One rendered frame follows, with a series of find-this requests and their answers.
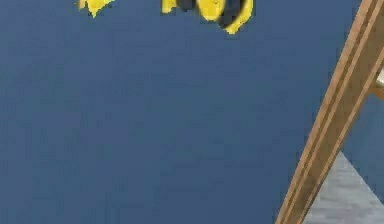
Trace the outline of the yellow and black wall decoration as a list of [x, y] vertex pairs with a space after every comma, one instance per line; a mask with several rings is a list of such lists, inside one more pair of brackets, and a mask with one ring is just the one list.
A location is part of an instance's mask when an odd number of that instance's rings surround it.
[[214, 22], [234, 35], [251, 18], [254, 0], [161, 0], [162, 13], [170, 13], [174, 8], [195, 11], [207, 22]]

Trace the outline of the brown wooden door frame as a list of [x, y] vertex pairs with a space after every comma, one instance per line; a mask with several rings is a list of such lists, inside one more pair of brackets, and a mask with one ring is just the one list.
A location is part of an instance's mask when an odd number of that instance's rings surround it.
[[302, 224], [384, 64], [384, 0], [362, 0], [275, 224]]

